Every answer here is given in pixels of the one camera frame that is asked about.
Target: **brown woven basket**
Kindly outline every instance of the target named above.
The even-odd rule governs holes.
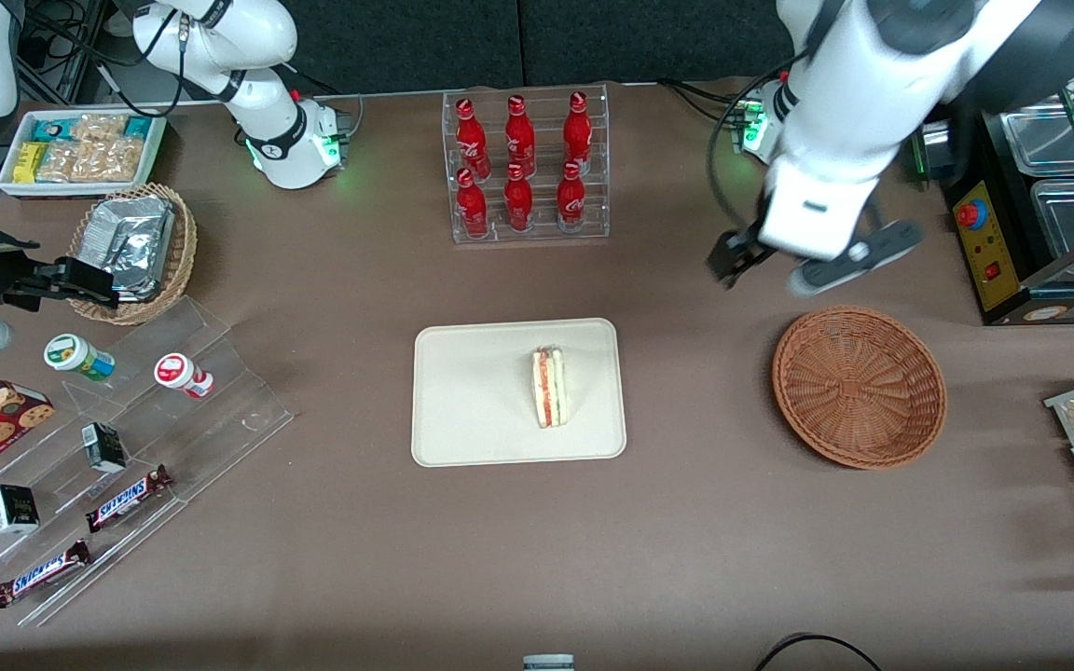
[[[879,311],[803,315],[773,356],[773,392],[789,426],[844,466],[882,469],[919,457],[943,431],[943,374],[917,336]]]
[[[185,207],[185,201],[171,188],[160,184],[145,184],[143,187],[119,191],[118,194],[106,195],[106,201],[116,199],[137,199],[140,195],[160,195],[176,207],[176,221],[173,224],[172,240],[168,242],[165,271],[161,279],[163,288],[157,297],[146,303],[119,303],[118,308],[107,309],[88,301],[70,301],[73,310],[87,319],[107,321],[118,326],[135,326],[137,323],[150,321],[182,297],[188,276],[193,272],[193,254],[197,252],[197,223],[193,213]],[[82,246],[82,235],[85,235],[86,224],[89,224],[89,213],[82,217],[82,225],[73,234],[73,243],[69,245],[69,256],[76,256],[77,247]]]

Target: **yellow control panel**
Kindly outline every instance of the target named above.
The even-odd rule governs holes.
[[[981,305],[987,310],[993,309],[1018,293],[1021,285],[997,217],[992,215],[992,200],[989,200],[985,183],[977,184],[956,203],[950,215],[956,218],[959,243],[964,247],[968,267],[972,268],[972,281],[976,285]]]

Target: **red bottle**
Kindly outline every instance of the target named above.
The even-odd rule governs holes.
[[[579,174],[591,172],[591,117],[587,116],[587,96],[581,90],[570,94],[570,116],[562,127],[566,144],[566,160],[579,164]]]
[[[487,157],[487,133],[483,126],[475,118],[475,106],[468,99],[455,102],[455,114],[459,115],[459,150],[463,162],[480,181],[491,175],[491,159]]]
[[[508,98],[504,136],[508,138],[508,160],[519,162],[525,169],[525,177],[533,177],[537,172],[537,133],[525,113],[525,99],[520,96]]]
[[[487,199],[482,188],[475,186],[475,175],[468,169],[459,169],[456,200],[466,235],[476,239],[487,237]]]
[[[579,164],[567,161],[562,167],[562,184],[557,186],[557,227],[562,233],[583,230],[583,201],[587,190],[579,179]]]
[[[504,186],[504,201],[508,204],[508,225],[517,233],[533,228],[534,191],[525,179],[525,169],[517,162],[508,164],[508,183]]]

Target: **brown table surface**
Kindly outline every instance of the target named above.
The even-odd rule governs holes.
[[[512,250],[450,240],[440,96],[369,99],[349,169],[299,192],[251,169],[221,106],[176,112],[153,178],[200,225],[190,293],[300,415],[50,624],[0,612],[0,668],[735,670],[797,630],[884,668],[1074,668],[1074,462],[1041,404],[1074,386],[1074,327],[981,327],[941,196],[896,175],[884,214],[928,231],[911,256],[813,301],[785,293],[786,258],[722,292],[709,122],[609,90],[610,240]],[[761,169],[726,144],[719,162],[751,214]],[[56,257],[86,207],[4,196],[0,227]],[[911,466],[827,463],[777,411],[777,339],[838,303],[943,366],[949,419]],[[62,379],[50,336],[124,334],[57,302],[0,315],[0,378],[41,390]],[[421,329],[585,317],[619,331],[619,458],[413,463]],[[809,645],[778,668],[860,668]]]

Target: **clear acrylic bottle rack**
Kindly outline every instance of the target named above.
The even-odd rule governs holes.
[[[557,227],[557,186],[562,183],[564,148],[562,125],[570,114],[570,93],[581,90],[587,97],[591,117],[591,171],[583,175],[587,191],[583,204],[583,229],[579,233],[563,233]],[[504,203],[507,184],[508,148],[504,127],[508,122],[508,97],[524,96],[528,118],[537,132],[537,172],[528,178],[534,191],[534,225],[517,233],[508,225]],[[487,237],[473,238],[459,216],[459,183],[455,174],[465,166],[459,150],[459,116],[455,102],[466,98],[475,105],[475,117],[487,133],[487,154],[491,158],[491,175],[478,183],[487,196]],[[445,93],[441,99],[441,135],[447,158],[447,189],[450,194],[450,221],[458,244],[524,243],[532,240],[576,240],[583,237],[607,237],[611,233],[611,152],[608,88],[593,86],[550,86],[512,90],[461,90]]]
[[[64,386],[71,400],[54,399],[59,414],[53,420],[62,421],[49,420],[39,428],[53,427],[39,439],[13,446],[17,454],[0,455],[0,484],[30,487],[41,519],[31,534],[0,534],[0,583],[52,559],[78,539],[85,539],[95,559],[64,582],[26,595],[3,612],[4,617],[18,625],[43,625],[293,419],[224,338],[227,330],[195,301],[182,298],[161,317],[105,348],[116,360],[115,373],[105,382],[69,377]],[[174,351],[214,374],[214,391],[205,399],[191,399],[155,383],[155,362]],[[107,475],[89,467],[82,426],[90,421],[118,431],[128,455],[122,471]],[[114,526],[89,534],[85,513],[159,464],[174,484]]]

